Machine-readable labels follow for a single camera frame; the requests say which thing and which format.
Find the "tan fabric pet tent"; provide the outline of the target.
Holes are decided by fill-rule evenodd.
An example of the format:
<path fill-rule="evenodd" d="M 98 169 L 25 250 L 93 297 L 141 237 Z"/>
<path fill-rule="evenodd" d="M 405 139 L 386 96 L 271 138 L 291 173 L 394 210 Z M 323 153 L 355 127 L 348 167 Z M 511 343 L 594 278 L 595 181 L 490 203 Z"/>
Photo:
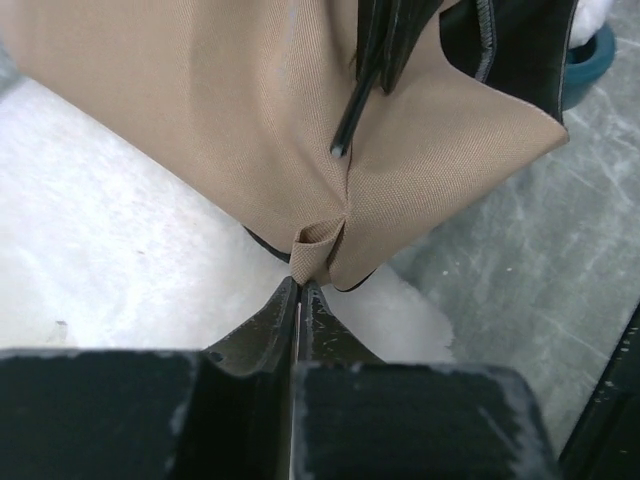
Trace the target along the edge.
<path fill-rule="evenodd" d="M 565 143 L 572 1 L 442 1 L 342 158 L 358 1 L 5 1 L 19 70 L 348 291 Z"/>

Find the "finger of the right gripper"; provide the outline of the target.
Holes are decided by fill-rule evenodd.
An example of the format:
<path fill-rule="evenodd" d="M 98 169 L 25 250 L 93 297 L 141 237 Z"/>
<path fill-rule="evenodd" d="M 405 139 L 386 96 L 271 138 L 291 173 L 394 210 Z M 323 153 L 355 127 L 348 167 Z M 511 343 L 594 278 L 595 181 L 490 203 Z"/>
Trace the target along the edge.
<path fill-rule="evenodd" d="M 356 88 L 362 94 L 379 83 L 390 94 L 422 33 L 439 10 L 438 0 L 359 0 L 357 9 Z"/>

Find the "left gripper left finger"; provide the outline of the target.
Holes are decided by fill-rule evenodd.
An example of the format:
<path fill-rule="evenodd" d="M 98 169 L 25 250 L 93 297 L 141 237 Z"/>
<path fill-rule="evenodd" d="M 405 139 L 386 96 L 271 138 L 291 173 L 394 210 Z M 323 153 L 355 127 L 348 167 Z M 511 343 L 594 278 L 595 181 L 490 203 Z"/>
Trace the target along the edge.
<path fill-rule="evenodd" d="M 285 479 L 300 288 L 204 350 L 8 349 L 5 479 Z"/>

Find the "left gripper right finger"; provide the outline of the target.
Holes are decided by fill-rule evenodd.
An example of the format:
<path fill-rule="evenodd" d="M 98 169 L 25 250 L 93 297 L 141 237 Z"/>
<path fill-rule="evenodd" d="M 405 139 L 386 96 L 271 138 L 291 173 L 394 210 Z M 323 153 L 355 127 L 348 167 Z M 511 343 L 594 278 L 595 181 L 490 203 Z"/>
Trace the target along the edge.
<path fill-rule="evenodd" d="M 484 364 L 388 364 L 301 291 L 292 372 L 296 479 L 554 479 L 535 396 Z"/>

